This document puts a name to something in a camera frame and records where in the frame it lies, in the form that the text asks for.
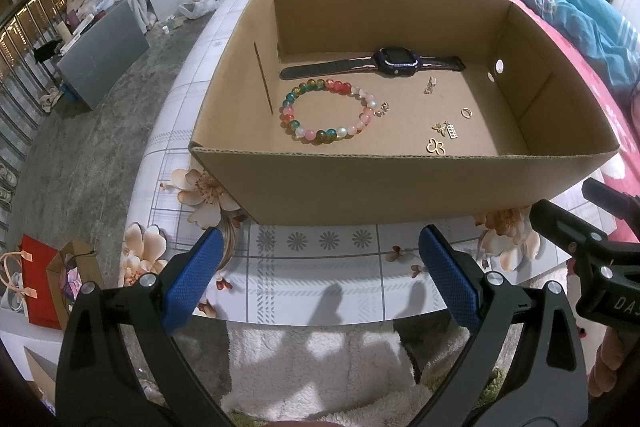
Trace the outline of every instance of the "blue blanket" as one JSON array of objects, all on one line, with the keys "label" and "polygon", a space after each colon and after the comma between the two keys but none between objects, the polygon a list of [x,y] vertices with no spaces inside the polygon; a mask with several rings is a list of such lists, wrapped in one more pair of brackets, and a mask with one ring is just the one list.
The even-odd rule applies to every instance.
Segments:
[{"label": "blue blanket", "polygon": [[582,54],[626,107],[640,72],[638,32],[605,0],[521,0]]}]

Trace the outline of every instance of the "smartwatch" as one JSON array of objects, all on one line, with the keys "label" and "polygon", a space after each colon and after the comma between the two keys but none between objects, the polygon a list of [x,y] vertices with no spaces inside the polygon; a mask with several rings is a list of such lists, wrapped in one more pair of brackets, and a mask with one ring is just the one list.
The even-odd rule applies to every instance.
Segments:
[{"label": "smartwatch", "polygon": [[464,69],[465,65],[459,57],[422,57],[407,48],[380,48],[370,57],[345,58],[332,62],[284,68],[280,72],[280,77],[283,80],[294,80],[310,76],[367,70],[380,71],[389,76],[412,76],[416,71],[463,71]]}]

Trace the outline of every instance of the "watch face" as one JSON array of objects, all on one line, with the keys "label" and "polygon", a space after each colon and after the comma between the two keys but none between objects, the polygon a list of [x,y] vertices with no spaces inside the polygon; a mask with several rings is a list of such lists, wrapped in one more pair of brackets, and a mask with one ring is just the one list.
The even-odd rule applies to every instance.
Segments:
[{"label": "watch face", "polygon": [[390,64],[416,64],[414,54],[406,48],[382,48],[381,51]]}]

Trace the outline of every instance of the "red shopping bag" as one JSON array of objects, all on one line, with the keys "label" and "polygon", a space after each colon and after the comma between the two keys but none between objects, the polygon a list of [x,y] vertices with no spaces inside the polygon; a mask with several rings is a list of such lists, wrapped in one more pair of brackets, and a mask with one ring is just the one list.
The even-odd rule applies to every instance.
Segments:
[{"label": "red shopping bag", "polygon": [[[7,280],[0,276],[0,281],[10,290],[21,293],[27,304],[29,322],[47,328],[60,328],[58,315],[53,306],[49,282],[47,280],[47,266],[53,256],[58,254],[55,248],[48,247],[28,235],[22,236],[18,245],[21,251],[8,252],[0,256]],[[11,282],[7,260],[16,257],[22,264],[22,283],[24,288],[17,288]]]}]

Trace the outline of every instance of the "bag handle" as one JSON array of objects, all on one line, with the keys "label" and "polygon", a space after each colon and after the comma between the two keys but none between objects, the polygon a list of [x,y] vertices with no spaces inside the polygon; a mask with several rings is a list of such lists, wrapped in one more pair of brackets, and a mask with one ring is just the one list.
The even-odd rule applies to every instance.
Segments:
[{"label": "bag handle", "polygon": [[22,295],[26,295],[27,297],[31,297],[32,299],[37,299],[38,298],[38,292],[36,289],[34,288],[18,288],[18,286],[15,286],[12,282],[11,282],[11,276],[9,275],[9,267],[7,266],[7,260],[12,256],[12,255],[18,255],[20,256],[21,259],[24,259],[25,261],[29,261],[32,262],[33,261],[33,255],[31,255],[29,252],[25,252],[24,250],[21,250],[19,252],[6,252],[3,253],[2,255],[0,255],[0,262],[2,262],[2,266],[4,267],[4,273],[5,276],[7,277],[7,280],[4,280],[4,278],[2,277],[2,274],[0,273],[0,282],[5,285],[7,287],[7,289],[10,289],[16,293],[22,294]]}]

